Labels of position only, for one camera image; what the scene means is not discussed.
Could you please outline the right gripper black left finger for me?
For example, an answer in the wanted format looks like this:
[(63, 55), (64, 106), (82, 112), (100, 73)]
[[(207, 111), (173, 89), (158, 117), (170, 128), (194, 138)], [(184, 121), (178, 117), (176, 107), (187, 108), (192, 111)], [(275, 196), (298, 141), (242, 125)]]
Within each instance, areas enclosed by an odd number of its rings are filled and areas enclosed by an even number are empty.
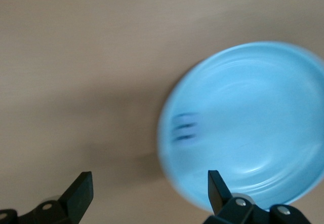
[(57, 200), (44, 201), (21, 216), (15, 209), (2, 209), (1, 223), (79, 223), (93, 197), (92, 173), (82, 172)]

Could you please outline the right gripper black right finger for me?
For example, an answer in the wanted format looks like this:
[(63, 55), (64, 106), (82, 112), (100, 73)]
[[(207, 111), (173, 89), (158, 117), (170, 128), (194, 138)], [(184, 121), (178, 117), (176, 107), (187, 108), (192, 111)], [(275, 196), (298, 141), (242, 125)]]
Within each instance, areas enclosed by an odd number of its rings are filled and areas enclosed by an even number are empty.
[(276, 204), (265, 211), (246, 198), (234, 197), (219, 171), (208, 171), (208, 197), (214, 212), (205, 223), (310, 223), (290, 205)]

